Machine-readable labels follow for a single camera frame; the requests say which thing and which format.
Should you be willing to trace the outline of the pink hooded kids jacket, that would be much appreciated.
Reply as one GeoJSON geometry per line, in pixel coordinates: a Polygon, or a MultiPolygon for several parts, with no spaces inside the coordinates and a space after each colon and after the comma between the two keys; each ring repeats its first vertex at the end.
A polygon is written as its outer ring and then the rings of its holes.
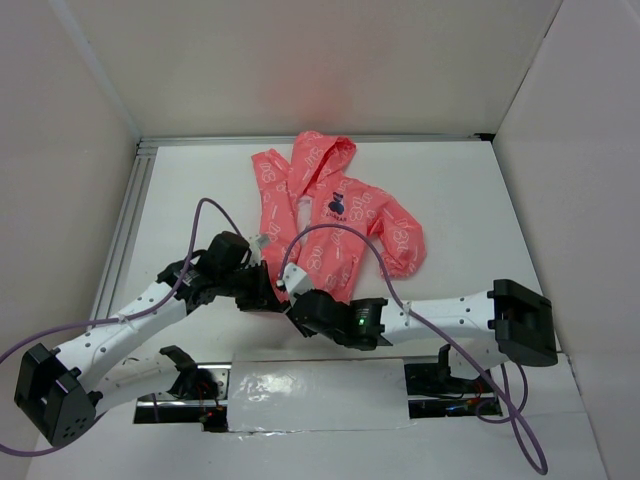
{"type": "Polygon", "coordinates": [[[296,137],[289,159],[274,149],[252,156],[270,281],[293,262],[315,288],[347,303],[370,237],[379,240],[390,277],[409,277],[422,265],[422,226],[392,195],[346,175],[355,154],[347,137],[307,131],[296,137]]]}

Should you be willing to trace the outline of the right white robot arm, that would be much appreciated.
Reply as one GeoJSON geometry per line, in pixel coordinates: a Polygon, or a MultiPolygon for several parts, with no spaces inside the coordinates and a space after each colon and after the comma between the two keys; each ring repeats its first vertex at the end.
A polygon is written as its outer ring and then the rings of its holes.
{"type": "Polygon", "coordinates": [[[346,348],[373,351],[400,343],[448,337],[438,353],[436,379],[448,392],[460,391],[477,370],[452,343],[484,370],[507,361],[526,367],[557,364],[551,301],[519,283],[500,279],[488,291],[458,298],[407,301],[366,298],[348,304],[319,289],[293,294],[287,317],[306,337],[319,334],[346,348]]]}

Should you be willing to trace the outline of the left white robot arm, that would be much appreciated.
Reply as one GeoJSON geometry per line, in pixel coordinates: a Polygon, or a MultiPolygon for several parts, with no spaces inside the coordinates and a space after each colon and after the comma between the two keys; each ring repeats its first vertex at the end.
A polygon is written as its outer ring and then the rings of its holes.
{"type": "Polygon", "coordinates": [[[53,349],[38,343],[21,360],[14,401],[54,448],[81,437],[117,405],[166,393],[176,399],[220,396],[218,380],[183,349],[134,352],[165,328],[218,296],[237,306],[278,305],[262,250],[267,235],[250,239],[224,231],[190,261],[169,264],[112,324],[90,329],[53,349]]]}

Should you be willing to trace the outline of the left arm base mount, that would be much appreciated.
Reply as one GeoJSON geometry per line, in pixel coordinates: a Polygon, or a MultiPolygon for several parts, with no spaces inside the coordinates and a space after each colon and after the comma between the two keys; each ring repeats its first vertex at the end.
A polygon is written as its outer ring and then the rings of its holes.
{"type": "Polygon", "coordinates": [[[231,365],[198,364],[177,346],[164,347],[160,354],[173,362],[178,376],[168,391],[137,400],[133,423],[198,424],[204,432],[227,432],[231,365]]]}

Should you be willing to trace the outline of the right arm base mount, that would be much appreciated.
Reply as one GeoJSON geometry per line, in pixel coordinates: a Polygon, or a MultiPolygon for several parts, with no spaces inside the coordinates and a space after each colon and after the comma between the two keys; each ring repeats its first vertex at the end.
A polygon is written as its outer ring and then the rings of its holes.
{"type": "Polygon", "coordinates": [[[501,416],[497,395],[477,373],[471,380],[451,375],[450,349],[441,347],[435,361],[404,364],[409,418],[501,416]]]}

